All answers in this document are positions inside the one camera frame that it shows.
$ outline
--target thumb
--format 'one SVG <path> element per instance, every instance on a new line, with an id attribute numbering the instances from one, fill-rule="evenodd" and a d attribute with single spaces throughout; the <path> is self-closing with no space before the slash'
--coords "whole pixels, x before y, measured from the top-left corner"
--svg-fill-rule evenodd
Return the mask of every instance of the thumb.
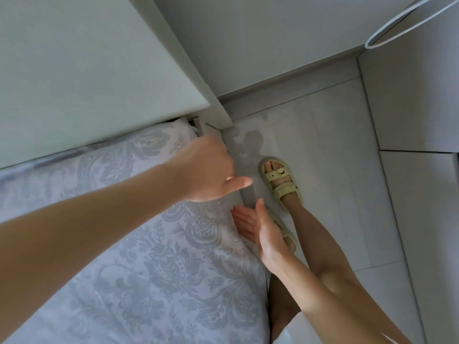
<path id="1" fill-rule="evenodd" d="M 228 194 L 237 191 L 238 189 L 248 187 L 252 184 L 252 182 L 253 180 L 247 176 L 233 177 L 223 184 L 223 189 L 225 194 Z"/>
<path id="2" fill-rule="evenodd" d="M 261 225 L 267 224 L 271 220 L 266 212 L 263 198 L 257 200 L 257 203 L 255 204 L 255 211 L 257 212 Z"/>

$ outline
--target tile floor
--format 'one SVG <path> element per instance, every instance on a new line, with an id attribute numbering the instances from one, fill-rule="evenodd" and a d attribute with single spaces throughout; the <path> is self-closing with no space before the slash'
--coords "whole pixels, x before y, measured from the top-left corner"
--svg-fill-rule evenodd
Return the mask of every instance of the tile floor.
<path id="1" fill-rule="evenodd" d="M 222 132 L 238 174 L 254 179 L 246 205 L 263 197 L 291 228 L 258 174 L 267 156 L 285 160 L 304 205 L 329 229 L 352 268 L 413 343 L 425 343 L 397 224 L 355 59 L 342 59 L 224 104 Z"/>

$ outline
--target charging cord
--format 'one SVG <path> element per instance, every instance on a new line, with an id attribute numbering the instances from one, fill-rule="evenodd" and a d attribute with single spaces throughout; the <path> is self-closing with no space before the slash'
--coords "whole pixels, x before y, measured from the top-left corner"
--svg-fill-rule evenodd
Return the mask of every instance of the charging cord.
<path id="1" fill-rule="evenodd" d="M 422 6 L 424 4 L 426 4 L 427 2 L 429 2 L 431 0 L 422 0 L 422 1 L 419 1 L 418 3 L 412 5 L 411 7 L 408 7 L 405 11 L 403 11 L 402 13 L 400 13 L 398 16 L 392 18 L 391 20 L 389 20 L 386 24 L 384 24 L 377 32 L 375 32 L 369 39 L 368 41 L 365 43 L 365 48 L 366 49 L 373 49 L 373 48 L 378 48 L 378 47 L 381 47 L 387 43 L 389 43 L 390 41 L 393 41 L 395 40 L 396 38 L 399 38 L 400 36 L 406 34 L 407 32 L 410 32 L 411 30 L 421 26 L 422 24 L 428 22 L 430 19 L 438 16 L 441 12 L 443 11 L 446 11 L 448 8 L 450 8 L 451 6 L 455 5 L 456 3 L 459 2 L 459 0 L 456 0 L 456 1 L 453 1 L 451 2 L 448 6 L 444 7 L 443 9 L 439 10 L 438 12 L 434 13 L 433 15 L 431 15 L 430 17 L 428 17 L 427 19 L 424 19 L 423 21 L 417 23 L 416 25 L 413 25 L 411 28 L 409 29 L 406 29 L 405 31 L 402 31 L 401 33 L 391 37 L 390 39 L 388 40 L 385 40 L 381 43 L 378 43 L 378 44 L 374 44 L 374 45 L 370 45 L 370 43 L 375 39 L 376 36 L 378 36 L 384 29 L 386 29 L 390 24 L 392 24 L 393 22 L 399 20 L 401 17 L 405 16 L 406 14 L 408 14 L 409 12 L 411 11 L 414 11 L 416 8 L 418 8 L 419 6 Z"/>

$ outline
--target green sandal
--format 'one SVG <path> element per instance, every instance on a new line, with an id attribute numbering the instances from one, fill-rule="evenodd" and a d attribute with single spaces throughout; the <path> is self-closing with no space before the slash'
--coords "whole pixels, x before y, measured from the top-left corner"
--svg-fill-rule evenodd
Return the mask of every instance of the green sandal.
<path id="1" fill-rule="evenodd" d="M 283 220 L 281 220 L 270 208 L 268 208 L 267 206 L 265 206 L 265 208 L 266 208 L 266 212 L 268 213 L 268 216 L 279 227 L 280 233 L 282 234 L 282 238 L 289 237 L 292 240 L 293 245 L 295 246 L 293 252 L 295 252 L 296 251 L 296 246 L 298 245 L 298 241 L 297 241 L 296 237 L 285 226 L 285 223 L 284 223 Z"/>
<path id="2" fill-rule="evenodd" d="M 273 170 L 271 172 L 266 172 L 266 169 L 264 167 L 264 163 L 268 161 L 274 161 L 282 165 L 282 168 Z M 279 202 L 280 206 L 287 211 L 287 208 L 284 206 L 284 204 L 280 201 L 280 198 L 282 198 L 284 195 L 296 192 L 298 197 L 300 198 L 301 204 L 303 204 L 303 198 L 301 197 L 300 191 L 298 189 L 298 186 L 295 183 L 295 178 L 293 177 L 290 168 L 287 166 L 287 164 L 284 161 L 281 161 L 278 158 L 266 158 L 265 160 L 261 161 L 260 163 L 260 175 L 265 184 L 273 191 L 274 197 L 277 199 Z M 280 178 L 290 176 L 292 182 L 285 182 L 281 184 L 280 186 L 277 186 L 274 188 L 273 184 L 271 183 L 274 180 L 278 180 Z"/>

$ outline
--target mattress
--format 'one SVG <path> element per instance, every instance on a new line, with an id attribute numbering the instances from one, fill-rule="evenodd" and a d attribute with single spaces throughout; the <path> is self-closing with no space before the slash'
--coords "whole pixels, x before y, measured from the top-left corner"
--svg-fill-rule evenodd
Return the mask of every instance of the mattress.
<path id="1" fill-rule="evenodd" d="M 136 175 L 184 119 L 0 170 L 0 221 Z M 102 253 L 6 343 L 268 343 L 266 270 L 225 199 L 180 202 Z"/>

